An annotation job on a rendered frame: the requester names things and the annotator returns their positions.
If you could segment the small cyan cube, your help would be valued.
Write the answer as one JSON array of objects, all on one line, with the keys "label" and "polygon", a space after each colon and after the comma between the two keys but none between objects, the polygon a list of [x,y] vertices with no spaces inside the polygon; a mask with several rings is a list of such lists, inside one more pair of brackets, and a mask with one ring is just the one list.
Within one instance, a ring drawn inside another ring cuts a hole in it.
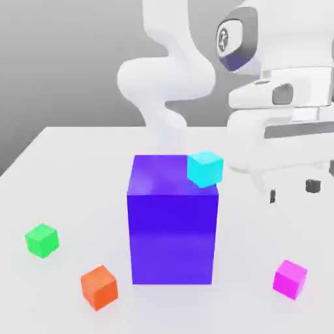
[{"label": "small cyan cube", "polygon": [[187,177],[199,188],[222,181],[224,159],[212,151],[201,151],[187,156]]}]

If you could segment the small orange cube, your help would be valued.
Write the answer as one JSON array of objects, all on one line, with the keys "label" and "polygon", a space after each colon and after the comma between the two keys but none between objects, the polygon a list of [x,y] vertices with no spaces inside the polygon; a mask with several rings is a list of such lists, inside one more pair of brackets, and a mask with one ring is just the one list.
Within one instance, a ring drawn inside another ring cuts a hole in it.
[{"label": "small orange cube", "polygon": [[118,298],[116,278],[104,266],[98,266],[80,278],[82,294],[95,311]]}]

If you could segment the small magenta cube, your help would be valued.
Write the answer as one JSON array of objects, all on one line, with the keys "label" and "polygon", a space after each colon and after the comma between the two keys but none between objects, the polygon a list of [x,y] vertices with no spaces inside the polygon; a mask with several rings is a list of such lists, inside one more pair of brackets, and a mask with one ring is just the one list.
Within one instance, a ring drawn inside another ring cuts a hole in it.
[{"label": "small magenta cube", "polygon": [[308,270],[289,260],[284,260],[275,272],[273,289],[296,300],[307,278]]}]

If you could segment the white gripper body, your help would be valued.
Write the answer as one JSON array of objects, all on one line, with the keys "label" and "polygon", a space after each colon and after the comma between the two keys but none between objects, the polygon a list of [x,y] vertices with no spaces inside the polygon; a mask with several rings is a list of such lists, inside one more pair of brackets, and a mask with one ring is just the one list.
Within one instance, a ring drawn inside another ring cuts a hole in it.
[{"label": "white gripper body", "polygon": [[227,124],[229,166],[245,173],[264,173],[293,166],[320,164],[334,159],[334,131],[283,138],[264,138],[266,127],[293,125],[294,114],[316,115],[304,124],[334,121],[334,107],[238,110]]}]

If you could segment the large purple box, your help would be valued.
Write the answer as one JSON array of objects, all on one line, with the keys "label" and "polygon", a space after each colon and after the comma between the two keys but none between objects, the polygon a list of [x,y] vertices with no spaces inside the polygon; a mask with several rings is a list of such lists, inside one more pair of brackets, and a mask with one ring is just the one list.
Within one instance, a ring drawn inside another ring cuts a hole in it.
[{"label": "large purple box", "polygon": [[133,284],[211,284],[219,192],[184,155],[135,155],[127,190]]}]

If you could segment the small green cube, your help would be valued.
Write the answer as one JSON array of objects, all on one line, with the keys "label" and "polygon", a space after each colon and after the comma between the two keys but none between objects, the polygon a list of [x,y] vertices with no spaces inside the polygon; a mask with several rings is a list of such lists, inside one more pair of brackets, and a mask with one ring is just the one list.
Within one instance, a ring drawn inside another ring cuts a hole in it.
[{"label": "small green cube", "polygon": [[57,230],[46,224],[39,224],[25,234],[29,252],[45,258],[59,247]]}]

